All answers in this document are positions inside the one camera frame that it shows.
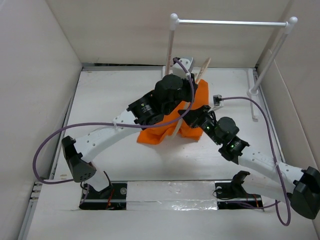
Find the white floor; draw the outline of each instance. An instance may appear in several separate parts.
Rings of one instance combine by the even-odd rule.
[[[246,96],[249,69],[212,68],[204,79],[212,95]],[[162,70],[122,70],[82,72],[68,124],[110,122],[154,88]],[[225,101],[217,118],[228,116],[240,128],[238,136],[261,152],[271,155],[263,119],[251,117],[250,103]],[[80,137],[96,127],[69,129],[65,135]],[[199,142],[165,139],[159,145],[136,143],[131,135],[102,152],[95,164],[107,171],[112,181],[218,180],[230,179],[248,170],[223,159],[206,135]],[[60,153],[55,180],[71,178]],[[193,210],[193,211],[84,211],[79,210],[78,183],[44,185],[29,230],[28,240],[38,239],[317,239],[311,220],[292,213],[289,227],[282,226],[275,210]],[[285,206],[281,212],[286,218]]]

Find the white cable tie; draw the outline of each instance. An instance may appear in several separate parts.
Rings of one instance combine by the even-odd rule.
[[[113,120],[112,123],[113,123],[113,126],[115,127],[115,129],[118,129],[116,121]]]
[[[280,162],[278,162],[278,161],[277,161],[277,162],[275,162],[275,163],[274,163],[274,167],[273,167],[272,171],[275,171],[275,170],[276,170],[276,168],[277,168],[277,166],[278,166],[279,164],[280,164]]]

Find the orange cloth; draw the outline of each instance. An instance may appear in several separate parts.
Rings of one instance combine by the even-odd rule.
[[[172,121],[176,118],[178,118],[180,115],[178,113],[178,110],[184,109],[186,102],[182,101],[171,114],[165,115],[163,118],[163,121],[157,123],[157,124],[163,124],[167,123],[169,121]],[[208,83],[201,79],[198,88],[195,93],[195,100],[192,105],[192,110],[198,109],[202,107],[203,105],[209,104],[209,89],[208,89]],[[138,136],[137,142],[141,144],[159,144],[163,141],[165,136],[172,135],[174,132],[176,126],[178,124],[178,121],[171,123],[167,126],[161,126],[161,127],[153,127],[153,128],[147,128],[140,132],[140,135]],[[191,138],[196,141],[198,141],[203,133],[202,129],[197,128],[190,128],[185,121],[182,122],[182,125],[178,131],[178,133],[183,138]]]

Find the white plastic pipe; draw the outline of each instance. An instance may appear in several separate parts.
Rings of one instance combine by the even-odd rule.
[[[181,25],[238,25],[253,27],[280,27],[284,28],[286,22],[264,22],[264,21],[216,21],[216,20],[186,20],[179,19]]]
[[[174,44],[175,30],[179,23],[178,20],[179,19],[177,14],[172,13],[170,15],[170,32],[169,32],[168,50],[166,53],[165,75],[168,75],[170,72],[171,54],[172,54],[172,48]]]
[[[258,77],[256,83],[254,84],[254,86],[248,90],[247,94],[248,94],[249,97],[258,95],[258,88],[259,88],[262,80],[266,76],[266,74],[267,74],[268,70],[270,69],[272,63],[274,62],[278,52],[280,51],[282,45],[286,41],[287,36],[291,33],[292,29],[294,28],[294,26],[295,26],[295,24],[297,22],[298,22],[298,18],[293,16],[286,23],[286,27],[284,28],[284,32],[283,32],[282,36],[280,37],[278,43],[276,44],[274,50],[272,51],[272,54],[269,57],[266,66],[264,67],[263,71],[259,75],[259,77]]]

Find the black bracket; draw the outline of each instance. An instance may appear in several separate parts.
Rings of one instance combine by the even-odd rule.
[[[315,219],[320,210],[320,173],[309,166],[303,176],[294,181],[293,193],[288,193],[291,207],[307,219]]]
[[[244,179],[250,175],[248,171],[240,171],[231,181],[215,182],[215,193],[218,198],[217,206],[222,209],[246,209],[245,206],[238,203],[246,203],[252,207],[263,207],[261,196],[258,194],[247,193],[242,184]]]
[[[62,139],[61,143],[63,155],[71,171],[73,180],[76,183],[81,183],[90,179],[97,170],[93,165],[81,159],[83,155],[81,152],[77,152],[74,145],[76,140],[70,136],[66,136]]]
[[[140,125],[153,125],[164,119],[164,114],[160,111],[160,107],[152,100],[154,91],[148,92],[140,99],[131,103],[126,109],[131,111],[136,117],[134,122]]]
[[[114,182],[109,191],[101,195],[93,187],[90,187],[85,202],[80,204],[79,208],[82,210],[125,210],[127,207],[127,188],[128,184],[126,182]]]

